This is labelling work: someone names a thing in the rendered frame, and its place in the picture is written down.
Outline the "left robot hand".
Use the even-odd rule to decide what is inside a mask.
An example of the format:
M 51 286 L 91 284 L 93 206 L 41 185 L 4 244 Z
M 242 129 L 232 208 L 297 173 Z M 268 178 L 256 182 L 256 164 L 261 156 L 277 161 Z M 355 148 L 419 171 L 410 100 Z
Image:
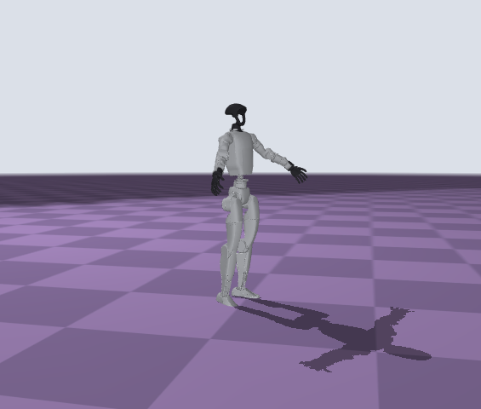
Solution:
M 304 172 L 301 171 L 301 170 L 304 170 L 306 172 L 306 170 L 301 167 L 294 166 L 290 161 L 288 162 L 292 165 L 292 167 L 290 167 L 288 171 L 290 171 L 291 175 L 295 177 L 295 179 L 299 182 L 299 184 L 300 184 L 300 181 L 298 180 L 298 178 L 301 180 L 302 183 L 303 183 L 303 180 L 301 179 L 301 177 L 304 179 L 304 181 L 306 181 L 307 176 Z M 303 175 L 306 177 L 306 179 Z M 296 176 L 298 176 L 298 178 Z

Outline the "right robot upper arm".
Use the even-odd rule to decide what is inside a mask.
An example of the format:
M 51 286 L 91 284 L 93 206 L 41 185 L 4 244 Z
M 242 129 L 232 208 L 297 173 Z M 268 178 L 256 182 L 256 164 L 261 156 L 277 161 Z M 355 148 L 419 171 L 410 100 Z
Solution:
M 231 133 L 226 133 L 219 139 L 219 156 L 223 156 L 226 161 L 229 159 L 229 146 L 233 143 L 233 138 Z

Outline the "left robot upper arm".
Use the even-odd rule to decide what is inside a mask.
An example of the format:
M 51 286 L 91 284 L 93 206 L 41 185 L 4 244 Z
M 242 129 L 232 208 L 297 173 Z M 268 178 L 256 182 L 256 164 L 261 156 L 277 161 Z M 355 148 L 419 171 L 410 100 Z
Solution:
M 261 155 L 261 157 L 265 159 L 272 159 L 274 157 L 274 152 L 272 151 L 272 149 L 271 148 L 264 149 L 263 145 L 257 139 L 255 134 L 251 134 L 251 137 L 253 142 L 253 149 L 256 150 L 256 152 L 258 152 Z

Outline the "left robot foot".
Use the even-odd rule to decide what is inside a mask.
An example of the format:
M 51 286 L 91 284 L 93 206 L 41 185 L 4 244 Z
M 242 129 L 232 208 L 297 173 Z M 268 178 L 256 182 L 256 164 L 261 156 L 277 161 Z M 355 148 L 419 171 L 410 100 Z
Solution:
M 234 287 L 232 289 L 232 296 L 239 296 L 239 297 L 247 297 L 247 298 L 259 298 L 260 295 L 255 294 L 254 292 L 248 290 L 247 288 L 244 288 L 244 290 L 240 290 L 237 287 Z

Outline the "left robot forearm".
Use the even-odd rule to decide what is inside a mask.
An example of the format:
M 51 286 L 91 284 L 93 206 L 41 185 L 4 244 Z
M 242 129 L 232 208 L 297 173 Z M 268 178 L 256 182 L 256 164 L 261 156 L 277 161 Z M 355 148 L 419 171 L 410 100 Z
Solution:
M 285 158 L 285 157 L 282 157 L 280 155 L 278 155 L 277 153 L 274 153 L 274 157 L 272 159 L 270 159 L 273 163 L 277 163 L 277 164 L 280 164 L 281 166 L 283 166 L 284 168 L 286 168 L 287 170 L 292 167 L 292 165 L 288 162 L 288 160 Z

